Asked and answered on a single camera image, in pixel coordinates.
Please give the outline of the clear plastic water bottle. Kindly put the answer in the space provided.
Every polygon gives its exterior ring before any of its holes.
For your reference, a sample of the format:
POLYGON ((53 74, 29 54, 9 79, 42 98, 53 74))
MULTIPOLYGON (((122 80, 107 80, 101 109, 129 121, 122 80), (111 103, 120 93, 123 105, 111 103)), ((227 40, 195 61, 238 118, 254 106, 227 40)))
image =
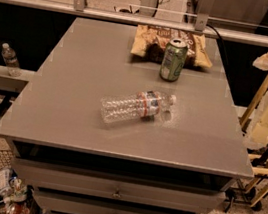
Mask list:
POLYGON ((104 97, 101 100, 101 116, 105 123, 153 117, 171 110, 175 95, 158 91, 142 91, 134 95, 104 97))

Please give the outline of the small water bottle on bench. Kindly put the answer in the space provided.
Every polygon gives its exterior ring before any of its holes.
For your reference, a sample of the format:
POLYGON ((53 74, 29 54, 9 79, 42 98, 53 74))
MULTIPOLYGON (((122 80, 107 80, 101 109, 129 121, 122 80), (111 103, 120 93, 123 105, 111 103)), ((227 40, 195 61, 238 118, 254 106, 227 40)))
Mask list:
POLYGON ((3 43, 1 53, 9 75, 12 77, 21 75, 21 68, 19 66, 19 60, 16 57, 17 55, 15 53, 15 50, 12 49, 8 43, 3 43))

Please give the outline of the grey drawer cabinet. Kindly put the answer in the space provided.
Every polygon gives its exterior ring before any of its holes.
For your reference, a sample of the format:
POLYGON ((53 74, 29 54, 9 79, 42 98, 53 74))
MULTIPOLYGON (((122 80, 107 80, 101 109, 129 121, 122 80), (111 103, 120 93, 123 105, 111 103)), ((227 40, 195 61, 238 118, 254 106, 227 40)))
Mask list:
POLYGON ((217 44, 207 70, 159 77, 131 25, 78 18, 0 120, 13 169, 46 214, 203 214, 252 177, 217 44), (151 120, 105 123, 101 101, 173 94, 151 120))

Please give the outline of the brown snack bag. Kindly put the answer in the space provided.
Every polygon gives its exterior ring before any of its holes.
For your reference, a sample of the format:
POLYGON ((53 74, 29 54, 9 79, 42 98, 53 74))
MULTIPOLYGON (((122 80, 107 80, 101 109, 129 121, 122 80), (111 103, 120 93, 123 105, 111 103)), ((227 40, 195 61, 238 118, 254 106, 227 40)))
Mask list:
POLYGON ((172 38, 180 38, 187 44, 185 67, 209 68, 213 65, 206 52, 204 35, 144 24, 137 27, 131 54, 146 58, 148 61, 161 62, 166 44, 172 38))

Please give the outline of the green soda can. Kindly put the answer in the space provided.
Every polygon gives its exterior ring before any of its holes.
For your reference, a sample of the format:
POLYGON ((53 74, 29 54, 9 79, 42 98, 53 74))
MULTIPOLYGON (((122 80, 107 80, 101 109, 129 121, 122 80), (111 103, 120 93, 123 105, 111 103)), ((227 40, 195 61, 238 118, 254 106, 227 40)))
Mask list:
POLYGON ((166 44, 165 55, 160 67, 160 77, 165 81, 175 82, 183 69, 188 47, 181 38, 172 38, 166 44))

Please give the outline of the bottles in basket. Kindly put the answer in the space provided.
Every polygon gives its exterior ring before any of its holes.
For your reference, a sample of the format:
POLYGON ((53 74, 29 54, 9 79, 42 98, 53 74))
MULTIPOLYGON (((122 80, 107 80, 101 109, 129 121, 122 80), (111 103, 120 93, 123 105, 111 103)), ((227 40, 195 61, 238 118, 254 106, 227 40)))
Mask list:
POLYGON ((11 167, 0 170, 0 202, 5 214, 30 214, 27 205, 28 188, 11 167))

